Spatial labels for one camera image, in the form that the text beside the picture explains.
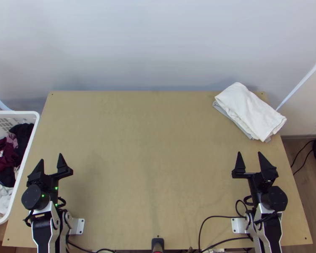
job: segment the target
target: wooden table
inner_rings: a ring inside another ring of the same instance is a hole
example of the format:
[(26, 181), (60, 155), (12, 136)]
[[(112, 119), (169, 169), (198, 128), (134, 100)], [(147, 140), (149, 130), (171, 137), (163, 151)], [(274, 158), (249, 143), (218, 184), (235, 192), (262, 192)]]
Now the wooden table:
[[(238, 151), (246, 170), (260, 171), (261, 151), (278, 168), (275, 185), (287, 194), (282, 245), (312, 243), (279, 135), (269, 143), (249, 140), (212, 107), (218, 92), (51, 92), (29, 153), (23, 178), (41, 158), (56, 171), (61, 152), (74, 175), (59, 183), (59, 195), (84, 234), (71, 240), (88, 249), (197, 248), (201, 222), (210, 215), (236, 215), (237, 199), (249, 195), (247, 180), (232, 179)], [(266, 100), (263, 92), (257, 95)], [(35, 247), (22, 221), (22, 181), (4, 245)], [(236, 237), (230, 219), (208, 220), (201, 247)], [(223, 248), (251, 247), (249, 240)]]

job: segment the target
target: cable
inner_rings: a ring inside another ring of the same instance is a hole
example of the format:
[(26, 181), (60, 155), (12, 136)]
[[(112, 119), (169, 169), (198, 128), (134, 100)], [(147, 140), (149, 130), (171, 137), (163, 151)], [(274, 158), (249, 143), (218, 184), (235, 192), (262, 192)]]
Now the cable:
[(295, 161), (296, 161), (296, 158), (297, 158), (298, 155), (301, 153), (301, 151), (302, 151), (310, 142), (313, 142), (313, 141), (315, 141), (315, 140), (316, 140), (316, 139), (308, 141), (308, 142), (303, 146), (303, 148), (301, 148), (300, 151), (298, 151), (298, 153), (296, 154), (296, 156), (295, 156), (295, 158), (294, 158), (294, 160), (293, 160), (293, 162), (292, 162), (292, 165), (291, 165), (290, 167), (292, 167), (292, 166), (294, 165), (294, 163), (295, 163)]
[(203, 225), (205, 223), (206, 220), (208, 219), (211, 219), (211, 218), (229, 218), (229, 219), (232, 219), (232, 218), (241, 218), (240, 216), (222, 216), (222, 215), (214, 215), (214, 216), (209, 216), (207, 217), (203, 223), (201, 224), (200, 226), (200, 230), (199, 230), (199, 237), (198, 237), (198, 249), (199, 249), (199, 253), (201, 253), (202, 251), (200, 251), (200, 235), (201, 235), (201, 230), (203, 229)]
[(305, 162), (307, 161), (307, 159), (308, 159), (308, 156), (310, 155), (310, 153), (312, 152), (313, 150), (310, 150), (309, 151), (309, 153), (307, 154), (307, 156), (305, 157), (305, 159), (304, 159), (304, 163), (303, 163), (303, 165), (297, 170), (297, 171), (295, 171), (294, 172), (294, 174), (293, 174), (293, 176), (295, 176), (295, 174), (297, 173), (297, 172), (299, 172), (300, 171), (300, 169), (302, 169), (303, 168), (303, 166), (305, 165)]
[(249, 239), (249, 237), (237, 237), (237, 238), (226, 239), (226, 240), (223, 240), (223, 241), (218, 242), (218, 243), (216, 243), (216, 244), (213, 244), (213, 245), (209, 246), (208, 248), (206, 248), (206, 249), (204, 249), (204, 250), (202, 250), (202, 251), (199, 251), (199, 253), (202, 253), (202, 252), (204, 252), (204, 251), (206, 251), (206, 250), (212, 249), (212, 248), (214, 248), (215, 246), (218, 246), (219, 244), (222, 244), (222, 243), (224, 243), (224, 242), (229, 242), (229, 241), (234, 241), (234, 240), (241, 240), (241, 239)]
[(241, 202), (241, 203), (245, 206), (246, 211), (248, 210), (246, 204), (245, 204), (241, 199), (238, 199), (238, 200), (235, 202), (235, 211), (236, 211), (236, 213), (237, 213), (240, 217), (245, 218), (245, 217), (244, 217), (243, 215), (241, 215), (241, 213), (239, 213), (239, 211), (238, 211), (238, 203), (239, 203), (239, 202)]
[(65, 199), (61, 198), (61, 197), (57, 197), (58, 200), (61, 200), (62, 204), (58, 205), (57, 208), (62, 208), (64, 207), (67, 202), (65, 201)]
[(101, 252), (101, 251), (110, 251), (110, 252), (113, 252), (113, 253), (115, 253), (113, 250), (109, 250), (109, 249), (100, 249), (100, 250), (98, 250), (98, 251), (96, 251), (96, 253), (98, 253), (98, 252)]
[(91, 251), (91, 250), (86, 250), (86, 249), (83, 249), (83, 248), (81, 248), (80, 246), (77, 246), (76, 244), (73, 244), (71, 241), (69, 241), (69, 240), (67, 240), (67, 244), (70, 244), (70, 245), (72, 245), (72, 246), (74, 246), (75, 248), (78, 248), (79, 250), (81, 250), (81, 251), (85, 251), (85, 252), (88, 252), (88, 253), (97, 253), (97, 252), (100, 252), (100, 251), (103, 251), (103, 250), (107, 250), (107, 251), (110, 251), (110, 252), (112, 252), (112, 253), (116, 253), (115, 251), (113, 251), (113, 250), (110, 250), (110, 249), (106, 249), (106, 248), (103, 248), (103, 249), (100, 249), (100, 250), (98, 250), (98, 251)]
[(261, 222), (268, 221), (268, 220), (270, 220), (271, 218), (273, 218), (273, 217), (275, 217), (275, 216), (277, 216), (276, 211), (274, 211), (273, 213), (271, 213), (270, 215), (268, 215), (268, 216), (266, 216), (266, 217), (264, 217), (264, 218), (262, 218), (262, 219), (259, 219), (259, 220), (257, 220), (257, 221), (254, 221), (254, 224), (257, 225), (257, 224), (259, 224), (259, 223), (261, 223)]
[(249, 200), (249, 199), (251, 199), (251, 198), (252, 198), (251, 195), (244, 197), (244, 203), (245, 203), (246, 205), (248, 205), (248, 206), (254, 206), (254, 203), (253, 203), (253, 202), (248, 202), (248, 201), (247, 201), (247, 200)]

